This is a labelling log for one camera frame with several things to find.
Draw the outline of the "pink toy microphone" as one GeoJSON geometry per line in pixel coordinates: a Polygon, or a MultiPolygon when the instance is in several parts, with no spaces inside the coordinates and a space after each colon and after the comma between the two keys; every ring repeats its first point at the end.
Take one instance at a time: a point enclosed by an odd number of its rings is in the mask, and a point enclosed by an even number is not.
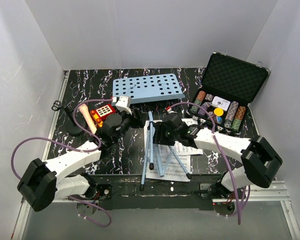
{"type": "Polygon", "coordinates": [[[88,106],[86,104],[82,104],[78,109],[79,109],[79,112],[83,115],[91,133],[95,134],[97,131],[97,127],[95,126],[95,123],[90,115],[88,106]]]}

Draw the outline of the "sheet music page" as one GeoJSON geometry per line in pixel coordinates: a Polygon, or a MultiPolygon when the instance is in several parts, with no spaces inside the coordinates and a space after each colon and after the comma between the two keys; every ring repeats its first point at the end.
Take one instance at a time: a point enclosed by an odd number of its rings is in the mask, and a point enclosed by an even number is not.
{"type": "Polygon", "coordinates": [[[164,176],[160,176],[158,172],[158,164],[157,164],[157,158],[154,157],[154,169],[150,170],[149,166],[150,164],[147,164],[146,174],[145,177],[147,179],[154,179],[154,180],[163,180],[163,181],[172,181],[172,182],[189,182],[190,179],[187,178],[185,171],[180,166],[177,159],[172,156],[170,162],[168,163],[167,167],[166,160],[167,156],[162,156],[162,167],[164,170],[164,176]]]}
{"type": "MultiPolygon", "coordinates": [[[[183,122],[185,122],[188,126],[197,124],[198,121],[194,120],[192,118],[183,118],[183,122]]],[[[148,137],[148,126],[149,126],[149,120],[145,122],[145,126],[143,128],[144,132],[144,143],[146,144],[146,140],[148,137]]],[[[166,145],[159,145],[159,152],[161,156],[167,156],[170,153],[170,149],[166,145]]],[[[190,155],[202,155],[203,151],[201,149],[196,149],[189,146],[184,146],[178,141],[175,142],[173,146],[174,151],[177,153],[178,156],[190,156],[190,155]]]]}

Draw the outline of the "blue music stand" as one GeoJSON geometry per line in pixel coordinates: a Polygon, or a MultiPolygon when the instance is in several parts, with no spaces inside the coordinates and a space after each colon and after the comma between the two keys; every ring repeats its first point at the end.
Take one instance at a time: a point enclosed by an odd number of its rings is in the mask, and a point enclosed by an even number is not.
{"type": "MultiPolygon", "coordinates": [[[[177,77],[173,73],[117,78],[113,81],[112,94],[114,97],[130,97],[130,103],[132,105],[145,104],[147,106],[152,103],[156,104],[162,101],[178,100],[185,97],[177,77]]],[[[156,157],[159,175],[161,177],[165,175],[161,158],[163,156],[160,155],[159,150],[160,144],[154,143],[154,125],[157,123],[157,121],[154,120],[154,111],[152,109],[149,109],[147,112],[147,120],[149,120],[149,125],[147,127],[147,139],[145,143],[143,135],[143,150],[141,151],[141,160],[143,164],[140,186],[141,189],[144,189],[148,163],[150,170],[153,170],[155,167],[154,157],[156,157]]],[[[170,153],[169,155],[165,155],[167,156],[165,167],[168,166],[172,156],[174,156],[186,173],[187,178],[190,179],[190,155],[178,156],[174,151],[173,146],[167,146],[170,149],[170,153]]]]}

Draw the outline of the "black microphone stand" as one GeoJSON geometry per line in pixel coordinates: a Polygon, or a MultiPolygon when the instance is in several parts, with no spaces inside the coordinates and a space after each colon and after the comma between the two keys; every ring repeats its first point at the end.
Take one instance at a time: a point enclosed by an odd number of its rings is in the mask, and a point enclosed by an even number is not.
{"type": "Polygon", "coordinates": [[[66,132],[72,136],[72,137],[78,137],[80,136],[84,131],[78,127],[73,119],[73,111],[70,110],[65,104],[63,104],[61,101],[56,100],[54,101],[51,109],[54,112],[63,110],[65,112],[65,115],[67,116],[67,120],[65,121],[65,130],[66,132]]]}

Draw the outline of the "black poker chip case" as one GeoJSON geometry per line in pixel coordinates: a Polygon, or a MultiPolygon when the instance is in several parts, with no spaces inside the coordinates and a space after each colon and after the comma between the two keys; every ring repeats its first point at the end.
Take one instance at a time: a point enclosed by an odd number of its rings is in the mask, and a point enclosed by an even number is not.
{"type": "Polygon", "coordinates": [[[224,122],[228,111],[224,111],[222,116],[216,116],[214,114],[216,107],[212,106],[212,104],[207,109],[204,117],[199,116],[198,113],[189,113],[192,105],[188,107],[186,114],[198,121],[204,120],[206,125],[211,128],[213,124],[207,114],[209,112],[214,118],[215,125],[220,127],[221,133],[238,136],[241,134],[248,106],[253,102],[270,73],[270,70],[263,66],[220,52],[213,52],[206,69],[203,71],[201,88],[197,90],[193,102],[196,100],[199,91],[206,93],[201,105],[205,102],[212,102],[214,96],[221,97],[230,102],[236,101],[239,103],[239,106],[246,107],[243,120],[234,118],[231,127],[226,128],[224,122]]]}

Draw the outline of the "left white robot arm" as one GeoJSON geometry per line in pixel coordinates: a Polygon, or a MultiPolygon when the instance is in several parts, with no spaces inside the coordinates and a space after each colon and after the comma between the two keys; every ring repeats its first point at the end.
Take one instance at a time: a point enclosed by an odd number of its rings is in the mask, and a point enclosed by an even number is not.
{"type": "Polygon", "coordinates": [[[76,170],[106,157],[130,128],[145,126],[148,114],[135,108],[132,113],[110,114],[93,137],[78,147],[47,161],[30,162],[17,190],[35,212],[42,211],[56,199],[80,195],[85,200],[96,196],[97,183],[86,173],[71,176],[76,170]]]}

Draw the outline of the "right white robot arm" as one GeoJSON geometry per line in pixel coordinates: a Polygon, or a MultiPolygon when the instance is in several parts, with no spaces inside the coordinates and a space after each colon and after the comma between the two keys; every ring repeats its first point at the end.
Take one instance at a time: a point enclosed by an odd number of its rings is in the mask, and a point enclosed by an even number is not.
{"type": "Polygon", "coordinates": [[[269,188],[283,164],[282,158],[262,136],[239,138],[197,124],[187,125],[175,112],[155,123],[154,129],[156,144],[172,146],[179,142],[185,147],[217,152],[242,163],[241,167],[223,173],[207,188],[207,193],[216,198],[227,199],[237,189],[252,184],[269,188]]]}

